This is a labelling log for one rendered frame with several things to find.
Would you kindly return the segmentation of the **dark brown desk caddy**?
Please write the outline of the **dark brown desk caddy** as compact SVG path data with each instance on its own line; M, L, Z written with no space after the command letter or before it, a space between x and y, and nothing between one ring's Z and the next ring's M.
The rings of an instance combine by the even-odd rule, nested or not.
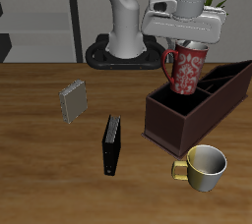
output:
M191 95L160 86L146 97L143 137L182 158L247 97L251 79L249 60L213 68Z

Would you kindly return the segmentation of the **black book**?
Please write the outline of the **black book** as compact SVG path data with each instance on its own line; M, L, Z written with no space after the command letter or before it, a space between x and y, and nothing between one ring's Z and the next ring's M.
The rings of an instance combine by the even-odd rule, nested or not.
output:
M105 175L115 175L120 148L120 117L109 116L102 139L103 170Z

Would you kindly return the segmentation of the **flat black base plate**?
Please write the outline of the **flat black base plate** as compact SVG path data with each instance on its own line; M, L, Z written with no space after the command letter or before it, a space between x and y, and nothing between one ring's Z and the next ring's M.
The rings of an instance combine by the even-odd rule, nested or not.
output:
M157 43L152 35L144 36L147 50L136 58L120 59L105 50L108 44L108 34L99 34L86 51L86 61L90 67L98 70L154 70L161 67L160 58L164 48Z

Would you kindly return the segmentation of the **grey shelf unit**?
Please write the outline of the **grey shelf unit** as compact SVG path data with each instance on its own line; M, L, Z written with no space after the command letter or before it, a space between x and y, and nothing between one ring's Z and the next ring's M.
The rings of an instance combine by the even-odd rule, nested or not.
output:
M0 63L81 63L77 0L0 0Z

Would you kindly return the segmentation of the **red mug with white pattern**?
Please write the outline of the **red mug with white pattern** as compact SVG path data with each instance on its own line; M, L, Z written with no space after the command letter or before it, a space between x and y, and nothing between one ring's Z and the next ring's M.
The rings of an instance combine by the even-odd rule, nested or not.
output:
M170 82L170 89L178 94L190 95L196 86L205 63L209 47L193 41L187 47L182 46L185 40L177 40L175 49L166 49L161 55L162 70ZM168 54L173 56L172 74L169 75L165 60Z

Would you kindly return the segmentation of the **grey book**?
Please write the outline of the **grey book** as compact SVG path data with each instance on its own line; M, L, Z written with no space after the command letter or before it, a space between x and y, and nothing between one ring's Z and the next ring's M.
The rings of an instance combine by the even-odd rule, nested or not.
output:
M88 108L86 83L75 80L59 92L63 121L70 124Z

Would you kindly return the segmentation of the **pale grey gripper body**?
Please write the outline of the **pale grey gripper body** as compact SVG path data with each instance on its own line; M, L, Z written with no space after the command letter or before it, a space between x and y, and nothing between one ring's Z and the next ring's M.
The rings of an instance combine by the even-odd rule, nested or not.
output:
M142 32L159 37L217 43L225 18L225 10L210 6L205 6L202 14L190 21L177 21L171 15L148 8L142 21Z

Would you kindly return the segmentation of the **yellow and white mug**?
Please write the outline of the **yellow and white mug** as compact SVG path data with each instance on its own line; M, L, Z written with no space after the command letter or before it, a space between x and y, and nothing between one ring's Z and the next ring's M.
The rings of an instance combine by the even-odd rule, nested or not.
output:
M199 192L211 191L227 166L224 154L217 148L199 144L192 147L185 161L174 161L171 176L174 180L187 181Z

